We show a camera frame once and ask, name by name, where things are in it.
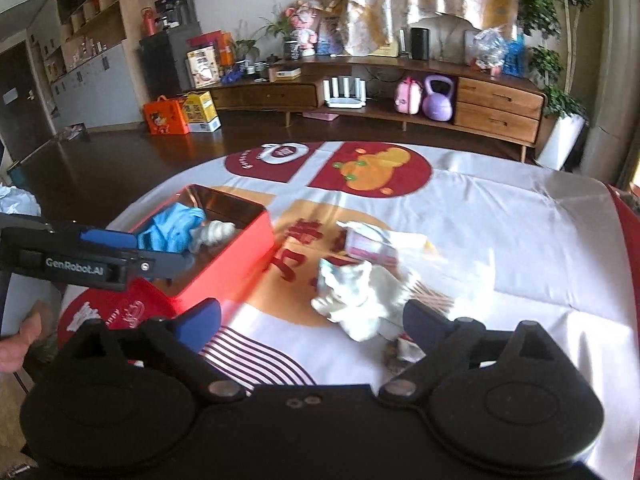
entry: white wifi router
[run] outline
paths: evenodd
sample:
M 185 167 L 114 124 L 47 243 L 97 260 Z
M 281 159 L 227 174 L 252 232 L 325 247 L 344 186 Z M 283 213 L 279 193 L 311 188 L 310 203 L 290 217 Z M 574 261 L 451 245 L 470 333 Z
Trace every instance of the white wifi router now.
M 338 91 L 338 78 L 331 78 L 331 90 L 329 93 L 329 80 L 322 82 L 324 91 L 324 102 L 329 108 L 362 108 L 367 104 L 367 86 L 366 82 L 359 77 L 354 79 L 354 97 L 350 97 L 350 78 L 342 78 L 343 96 Z

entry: red thermos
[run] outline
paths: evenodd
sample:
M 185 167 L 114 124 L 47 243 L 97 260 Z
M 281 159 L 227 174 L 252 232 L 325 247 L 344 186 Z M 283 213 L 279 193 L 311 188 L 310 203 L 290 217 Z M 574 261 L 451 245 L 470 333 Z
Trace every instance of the red thermos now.
M 156 33 L 156 20 L 154 19 L 154 11 L 151 7 L 142 9 L 142 24 L 146 36 L 152 36 Z

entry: potted plant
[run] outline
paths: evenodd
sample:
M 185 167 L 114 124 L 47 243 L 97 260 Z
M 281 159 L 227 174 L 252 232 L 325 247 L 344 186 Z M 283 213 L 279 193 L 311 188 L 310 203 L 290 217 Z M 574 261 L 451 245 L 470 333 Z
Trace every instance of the potted plant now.
M 297 59 L 298 56 L 294 54 L 298 52 L 298 40 L 293 37 L 294 27 L 291 24 L 290 17 L 280 6 L 275 7 L 271 13 L 273 14 L 272 20 L 260 18 L 266 22 L 263 27 L 264 36 L 273 36 L 274 38 L 282 36 L 284 39 L 284 58 Z
M 231 40 L 231 49 L 236 58 L 236 65 L 240 66 L 244 71 L 247 57 L 251 57 L 254 60 L 260 57 L 260 49 L 255 46 L 258 40 L 254 39 L 255 32 L 250 38 Z
M 564 70 L 558 53 L 549 49 L 549 37 L 559 38 L 561 27 L 556 11 L 556 2 L 564 2 L 567 38 L 567 70 L 564 89 L 558 81 Z M 542 35 L 542 45 L 531 49 L 529 69 L 538 78 L 538 85 L 546 95 L 544 115 L 556 118 L 554 127 L 536 162 L 542 166 L 560 170 L 573 148 L 578 135 L 586 123 L 584 107 L 569 92 L 575 72 L 577 51 L 577 23 L 580 12 L 590 6 L 593 0 L 519 0 L 518 24 L 524 34 L 531 35 L 538 30 Z M 576 7 L 574 23 L 571 24 L 570 5 Z

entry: purple kettlebell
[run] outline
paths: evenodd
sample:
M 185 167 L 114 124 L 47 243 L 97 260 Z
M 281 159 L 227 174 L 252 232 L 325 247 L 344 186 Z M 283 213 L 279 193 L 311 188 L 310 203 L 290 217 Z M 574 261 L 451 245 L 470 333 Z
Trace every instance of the purple kettlebell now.
M 431 88 L 431 81 L 442 81 L 449 85 L 449 93 L 447 95 L 434 92 Z M 434 121 L 449 121 L 453 117 L 453 105 L 451 98 L 453 97 L 453 81 L 443 75 L 428 75 L 424 79 L 424 89 L 427 92 L 422 103 L 422 111 L 424 114 Z

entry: open red box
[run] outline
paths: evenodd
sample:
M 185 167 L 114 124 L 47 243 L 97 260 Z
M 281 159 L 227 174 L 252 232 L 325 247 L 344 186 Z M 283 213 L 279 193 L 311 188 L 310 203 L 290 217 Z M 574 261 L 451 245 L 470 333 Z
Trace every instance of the open red box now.
M 144 231 L 156 213 L 176 202 L 199 207 L 207 220 L 233 222 L 242 231 L 221 250 L 201 248 L 194 264 L 178 278 L 152 283 L 167 296 L 176 316 L 202 300 L 215 298 L 222 306 L 224 322 L 246 299 L 276 250 L 269 214 L 261 204 L 193 184 L 162 204 L 132 232 Z

